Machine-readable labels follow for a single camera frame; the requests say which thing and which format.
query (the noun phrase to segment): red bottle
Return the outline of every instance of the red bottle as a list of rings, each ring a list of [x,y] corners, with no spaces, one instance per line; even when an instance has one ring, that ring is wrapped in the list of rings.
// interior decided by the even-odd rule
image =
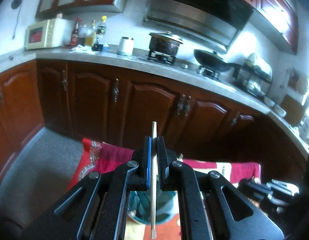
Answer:
[[[73,47],[77,46],[79,43],[79,22],[81,22],[81,20],[77,18],[76,25],[71,33],[70,45]]]

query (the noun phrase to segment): white jar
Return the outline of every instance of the white jar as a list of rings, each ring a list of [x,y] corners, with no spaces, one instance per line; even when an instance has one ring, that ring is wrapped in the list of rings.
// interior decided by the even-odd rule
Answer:
[[[118,48],[118,54],[123,56],[131,56],[133,46],[134,46],[133,38],[122,37]]]

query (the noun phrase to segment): wooden stick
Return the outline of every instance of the wooden stick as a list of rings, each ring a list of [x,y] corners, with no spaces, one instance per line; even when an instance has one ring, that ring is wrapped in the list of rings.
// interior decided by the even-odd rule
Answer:
[[[151,136],[151,177],[150,177],[150,203],[151,203],[151,239],[157,238],[156,233],[156,200],[157,200],[157,122],[152,122]]]

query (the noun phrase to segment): silver bolt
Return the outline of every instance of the silver bolt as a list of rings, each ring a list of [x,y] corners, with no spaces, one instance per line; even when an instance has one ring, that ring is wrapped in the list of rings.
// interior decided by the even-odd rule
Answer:
[[[99,172],[97,172],[97,171],[92,171],[92,172],[89,173],[90,179],[96,179],[98,177],[99,177]]]
[[[127,165],[130,167],[130,168],[134,168],[138,165],[138,163],[136,161],[128,161],[127,162]]]
[[[180,161],[173,161],[173,166],[174,167],[180,167],[182,165],[182,162]]]
[[[220,173],[217,172],[217,171],[212,171],[212,172],[210,172],[210,176],[211,176],[212,178],[214,178],[214,179],[217,179],[217,178],[220,177]]]

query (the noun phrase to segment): bowl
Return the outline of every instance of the bowl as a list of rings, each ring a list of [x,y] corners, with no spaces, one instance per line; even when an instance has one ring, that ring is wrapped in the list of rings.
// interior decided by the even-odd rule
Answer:
[[[267,98],[267,97],[264,97],[263,98],[263,101],[264,101],[264,103],[268,106],[268,107],[270,107],[270,108],[273,108],[274,107],[274,105],[275,105],[275,102],[274,101],[271,101],[269,98]]]
[[[287,114],[287,112],[278,105],[274,106],[274,110],[282,118],[284,118]]]

